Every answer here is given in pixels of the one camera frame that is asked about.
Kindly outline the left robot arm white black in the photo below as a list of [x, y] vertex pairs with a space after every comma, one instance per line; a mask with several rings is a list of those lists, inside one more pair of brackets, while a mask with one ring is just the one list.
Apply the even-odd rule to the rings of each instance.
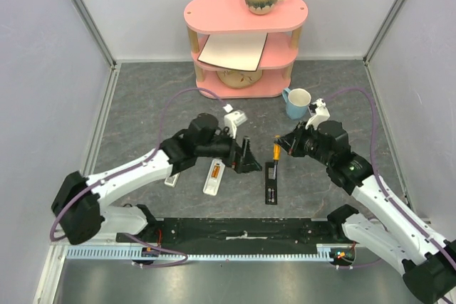
[[240, 110], [218, 119], [201, 113], [159, 147], [114, 169], [83, 176], [65, 177], [51, 210], [63, 237], [72, 245], [98, 234], [131, 234], [141, 242], [154, 239], [156, 225], [145, 207], [114, 207], [113, 202], [149, 183], [174, 176], [193, 167], [200, 157], [219, 159], [238, 174], [259, 172], [262, 167], [250, 149], [248, 137], [239, 145], [236, 133], [247, 116]]

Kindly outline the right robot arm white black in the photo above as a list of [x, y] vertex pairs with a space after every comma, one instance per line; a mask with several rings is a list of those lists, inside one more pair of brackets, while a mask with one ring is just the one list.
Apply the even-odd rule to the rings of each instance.
[[300, 122], [275, 143], [292, 157], [320, 162], [330, 180], [379, 221], [372, 224], [344, 205], [328, 216], [326, 233], [332, 241], [349, 239], [368, 248], [402, 276], [421, 303], [444, 300], [455, 289], [455, 242], [420, 219], [375, 174], [371, 163], [352, 151], [341, 123], [329, 120], [312, 128]]

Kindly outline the black remote control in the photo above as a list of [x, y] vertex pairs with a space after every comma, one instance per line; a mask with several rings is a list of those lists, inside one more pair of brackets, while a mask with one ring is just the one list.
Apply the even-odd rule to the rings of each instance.
[[274, 162], [266, 162], [264, 166], [266, 205], [277, 205], [277, 167]]

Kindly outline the light blue mug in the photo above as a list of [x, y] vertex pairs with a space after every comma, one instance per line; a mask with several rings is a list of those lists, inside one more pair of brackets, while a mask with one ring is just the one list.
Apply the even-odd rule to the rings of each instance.
[[311, 94], [303, 88], [284, 88], [282, 97], [286, 103], [286, 115], [292, 120], [300, 120], [311, 102]]

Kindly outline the beige floral bowl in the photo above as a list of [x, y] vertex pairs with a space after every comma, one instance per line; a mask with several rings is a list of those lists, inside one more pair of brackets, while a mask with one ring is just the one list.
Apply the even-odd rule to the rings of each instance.
[[258, 82], [263, 75], [263, 71], [217, 70], [216, 74], [220, 81], [229, 88], [242, 89]]

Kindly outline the white board black edge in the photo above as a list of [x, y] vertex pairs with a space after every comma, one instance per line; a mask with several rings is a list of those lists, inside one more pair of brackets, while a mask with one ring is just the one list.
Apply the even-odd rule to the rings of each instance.
[[267, 36], [255, 32], [209, 35], [197, 60], [224, 69], [256, 71]]

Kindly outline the pink three tier shelf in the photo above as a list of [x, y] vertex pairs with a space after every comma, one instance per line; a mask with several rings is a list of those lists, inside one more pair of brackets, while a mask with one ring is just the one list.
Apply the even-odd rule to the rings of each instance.
[[192, 0], [185, 7], [196, 84], [222, 98], [273, 98], [289, 87], [308, 16], [303, 0], [256, 15], [244, 0]]

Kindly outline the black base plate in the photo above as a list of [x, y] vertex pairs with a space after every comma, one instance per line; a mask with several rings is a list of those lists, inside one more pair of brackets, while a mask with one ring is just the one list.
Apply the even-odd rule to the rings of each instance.
[[187, 254], [315, 253], [318, 244], [352, 244], [331, 222], [303, 218], [164, 218], [136, 237]]

